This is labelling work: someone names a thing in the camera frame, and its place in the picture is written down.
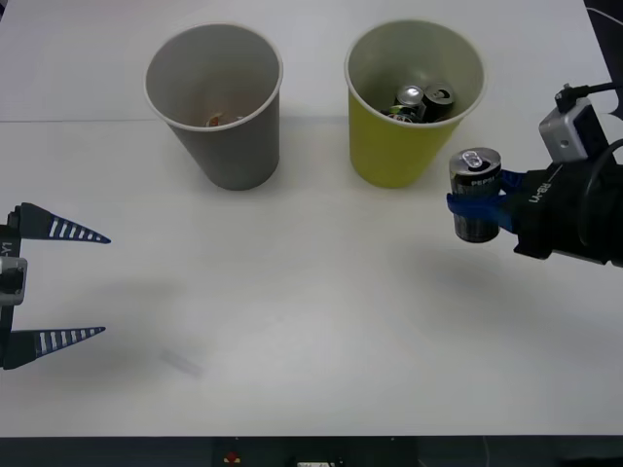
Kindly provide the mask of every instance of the white table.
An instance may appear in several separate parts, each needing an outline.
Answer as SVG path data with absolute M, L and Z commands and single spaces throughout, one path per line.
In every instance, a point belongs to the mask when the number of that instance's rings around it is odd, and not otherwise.
M 608 79 L 581 2 L 420 3 L 13 0 L 2 120 L 99 122 L 0 125 L 0 212 L 39 203 L 113 243 L 23 244 L 16 329 L 108 329 L 0 374 L 0 436 L 623 433 L 620 269 L 524 258 L 507 233 L 462 243 L 443 196 L 466 146 L 545 166 L 553 92 Z M 400 14 L 462 26 L 491 85 L 424 179 L 387 191 L 349 166 L 341 62 Z M 152 118 L 140 77 L 160 36 L 229 19 L 285 61 L 281 163 L 244 193 L 210 185 L 164 124 L 103 122 Z

